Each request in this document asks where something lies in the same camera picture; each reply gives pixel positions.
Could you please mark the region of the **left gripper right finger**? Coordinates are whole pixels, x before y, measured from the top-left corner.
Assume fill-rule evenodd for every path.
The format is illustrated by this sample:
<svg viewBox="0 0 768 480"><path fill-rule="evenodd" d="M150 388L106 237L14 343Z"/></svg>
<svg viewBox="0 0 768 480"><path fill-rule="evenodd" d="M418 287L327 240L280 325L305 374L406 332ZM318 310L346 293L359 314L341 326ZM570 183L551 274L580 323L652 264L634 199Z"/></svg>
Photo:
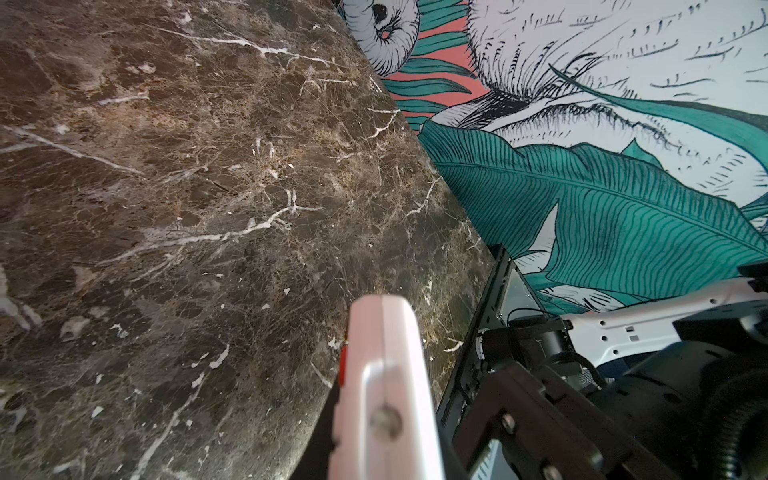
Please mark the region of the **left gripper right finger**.
<svg viewBox="0 0 768 480"><path fill-rule="evenodd" d="M463 465L455 446L453 444L454 436L458 425L453 422L444 424L437 421L437 428L440 440L440 450L443 461L443 468L446 480L469 480L470 476Z"/></svg>

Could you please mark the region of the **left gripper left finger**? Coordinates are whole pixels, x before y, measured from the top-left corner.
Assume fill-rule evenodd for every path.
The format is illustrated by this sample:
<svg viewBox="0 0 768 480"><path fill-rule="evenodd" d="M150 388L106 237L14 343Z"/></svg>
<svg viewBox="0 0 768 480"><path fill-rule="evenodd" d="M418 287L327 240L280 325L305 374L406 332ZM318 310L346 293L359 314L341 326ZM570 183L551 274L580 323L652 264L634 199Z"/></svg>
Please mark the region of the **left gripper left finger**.
<svg viewBox="0 0 768 480"><path fill-rule="evenodd" d="M339 399L339 384L334 383L318 416L314 430L290 480L326 480L329 457L334 449L333 416Z"/></svg>

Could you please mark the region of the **white remote control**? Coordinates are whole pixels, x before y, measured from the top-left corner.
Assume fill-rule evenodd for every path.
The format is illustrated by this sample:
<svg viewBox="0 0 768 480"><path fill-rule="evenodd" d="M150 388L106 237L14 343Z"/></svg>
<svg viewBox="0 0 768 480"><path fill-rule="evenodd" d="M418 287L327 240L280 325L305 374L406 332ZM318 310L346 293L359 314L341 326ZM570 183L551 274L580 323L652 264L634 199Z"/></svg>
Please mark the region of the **white remote control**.
<svg viewBox="0 0 768 480"><path fill-rule="evenodd" d="M422 339L406 299L366 295L352 304L339 386L329 478L444 478Z"/></svg>

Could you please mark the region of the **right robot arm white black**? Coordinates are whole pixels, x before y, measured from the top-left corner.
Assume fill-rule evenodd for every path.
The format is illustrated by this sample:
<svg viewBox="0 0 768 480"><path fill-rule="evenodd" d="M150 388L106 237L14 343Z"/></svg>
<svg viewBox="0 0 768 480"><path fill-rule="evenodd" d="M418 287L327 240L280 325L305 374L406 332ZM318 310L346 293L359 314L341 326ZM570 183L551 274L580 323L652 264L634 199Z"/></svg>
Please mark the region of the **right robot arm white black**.
<svg viewBox="0 0 768 480"><path fill-rule="evenodd" d="M494 269L438 408L450 479L763 479L767 267L555 314Z"/></svg>

